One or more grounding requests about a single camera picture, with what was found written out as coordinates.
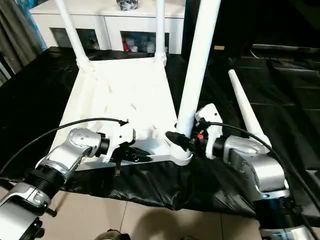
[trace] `white shelf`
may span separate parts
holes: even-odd
[[[64,0],[71,15],[119,16],[119,17],[156,17],[156,0],[139,0],[135,10],[121,11],[116,0]],[[186,0],[165,0],[165,17],[183,19]],[[58,15],[55,0],[48,0],[30,10],[31,14]]]

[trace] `black fabric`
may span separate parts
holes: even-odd
[[[91,60],[146,57],[144,53],[92,50]],[[208,63],[198,107],[214,103],[223,122],[245,128],[228,77],[233,67],[273,148],[291,161],[320,200],[320,66],[252,58],[214,59]],[[176,112],[187,71],[179,55],[168,55],[166,73]],[[0,167],[20,147],[57,127],[78,73],[71,49],[52,47],[0,87]],[[225,135],[238,132],[223,130]],[[13,182],[49,150],[54,134],[27,149],[3,175]],[[146,163],[76,172],[64,189],[74,193],[132,201],[148,206],[212,211],[254,217],[243,177],[220,159],[195,157],[187,166]],[[291,187],[297,203],[320,227],[319,213],[299,184]]]

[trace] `black cable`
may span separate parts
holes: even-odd
[[[87,119],[83,119],[83,120],[78,120],[78,121],[73,121],[64,125],[61,125],[59,127],[56,127],[54,129],[51,129],[50,131],[47,131],[46,133],[38,136],[36,139],[30,141],[28,144],[24,145],[22,148],[20,148],[19,151],[17,151],[7,162],[6,164],[1,168],[0,170],[0,176],[1,174],[4,172],[4,170],[7,168],[7,166],[12,162],[13,159],[15,159],[23,150],[25,150],[27,147],[29,147],[30,145],[34,144],[35,142],[37,142],[38,140],[42,139],[43,137],[47,136],[48,134],[51,134],[55,131],[58,131],[60,129],[64,129],[67,127],[70,127],[72,125],[76,125],[76,124],[81,124],[81,123],[86,123],[86,122],[92,122],[92,121],[109,121],[109,122],[117,122],[120,124],[120,126],[123,126],[125,124],[127,124],[127,121],[122,121],[122,120],[118,120],[118,119],[114,119],[114,118],[106,118],[106,117],[95,117],[95,118],[87,118]]]
[[[238,132],[241,132],[243,134],[246,134],[247,136],[257,140],[258,142],[260,142],[262,145],[264,145],[269,151],[270,153],[272,153],[275,157],[276,160],[279,162],[279,164],[281,165],[281,167],[286,171],[289,172],[288,169],[285,166],[284,161],[282,160],[282,158],[280,157],[280,155],[272,149],[272,147],[267,144],[265,141],[263,141],[262,139],[260,139],[259,137],[257,137],[256,135],[252,134],[251,132],[248,132],[242,128],[236,127],[236,126],[232,126],[229,124],[225,124],[225,123],[221,123],[221,122],[205,122],[203,123],[204,125],[215,125],[215,126],[222,126],[222,127],[226,127],[229,129],[234,129],[237,130]],[[302,185],[303,189],[306,191],[306,193],[309,195],[309,197],[311,198],[313,204],[315,205],[315,207],[317,208],[317,210],[320,212],[320,205],[317,201],[317,197],[315,196],[315,194],[311,191],[311,189],[309,188],[309,186],[305,183],[305,181],[302,179],[302,177],[299,175],[298,171],[292,167],[292,165],[290,166],[292,169],[292,176]],[[289,176],[287,176],[287,181],[289,186],[292,186],[292,181],[289,178]],[[307,219],[301,214],[302,216],[302,220],[304,221],[304,225],[306,226],[306,228],[310,231],[311,235],[314,237],[315,240],[319,240],[319,238],[317,237],[317,234],[314,232],[314,230],[312,229],[311,225],[309,224],[309,222],[307,221]]]

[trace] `white plastic leg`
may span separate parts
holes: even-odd
[[[72,23],[70,14],[63,0],[55,0],[57,7],[59,8],[60,15],[65,25],[66,33],[71,42],[72,48],[74,50],[76,60],[78,65],[86,64],[89,62],[88,57],[85,54],[84,48],[81,45],[78,33]]]
[[[207,67],[212,38],[215,32],[221,0],[201,0],[196,22],[189,65],[181,99],[176,131],[190,136],[197,112],[199,96]],[[174,158],[188,159],[181,147],[173,146]]]
[[[245,127],[249,133],[254,134],[258,138],[262,139],[269,146],[271,146],[269,138],[264,134],[260,123],[255,115],[254,110],[251,107],[251,104],[247,98],[247,95],[239,81],[239,78],[235,72],[235,70],[231,69],[229,72],[229,77],[232,83],[232,87],[234,90],[234,94],[236,96],[236,100],[238,102],[239,108],[241,110],[241,114],[245,123]]]
[[[156,49],[154,54],[156,61],[167,63],[165,50],[165,0],[156,0]]]

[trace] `gray curtain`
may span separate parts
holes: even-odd
[[[0,54],[14,72],[41,53],[35,33],[14,0],[0,0]]]

